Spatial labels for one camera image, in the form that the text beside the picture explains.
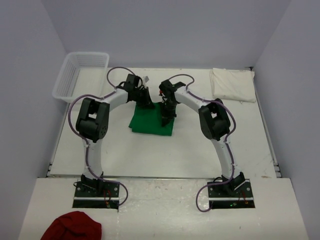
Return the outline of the green t shirt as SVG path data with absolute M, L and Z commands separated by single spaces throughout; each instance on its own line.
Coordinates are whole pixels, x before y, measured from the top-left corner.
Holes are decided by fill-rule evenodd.
M 133 117 L 129 123 L 129 128 L 133 133 L 172 136 L 174 120 L 162 126 L 161 102 L 154 102 L 153 109 L 142 108 L 135 105 Z

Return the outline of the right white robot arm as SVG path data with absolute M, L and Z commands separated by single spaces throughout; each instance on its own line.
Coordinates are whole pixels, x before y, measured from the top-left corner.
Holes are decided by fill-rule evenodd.
M 218 98 L 202 99 L 187 90 L 184 83 L 172 84 L 168 79 L 159 85 L 159 95 L 163 100 L 160 104 L 163 127 L 177 116 L 178 104 L 184 104 L 198 113 L 201 132 L 212 142 L 221 166 L 222 182 L 214 190 L 223 191 L 230 197 L 239 193 L 245 177 L 236 164 L 230 146 L 230 135 L 234 132 L 230 130 L 231 121 L 235 119 L 223 102 Z

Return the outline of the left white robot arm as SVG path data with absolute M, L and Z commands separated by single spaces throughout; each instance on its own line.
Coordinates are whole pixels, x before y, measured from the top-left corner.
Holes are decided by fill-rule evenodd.
M 88 193 L 97 197 L 103 193 L 106 182 L 103 181 L 101 152 L 103 138 L 109 127 L 110 112 L 128 102 L 136 102 L 144 109 L 154 109 L 147 82 L 147 76 L 128 74 L 126 81 L 115 87 L 115 91 L 105 97 L 87 94 L 82 100 L 75 129 L 82 138 L 85 148 L 85 167 L 81 175 L 81 184 Z

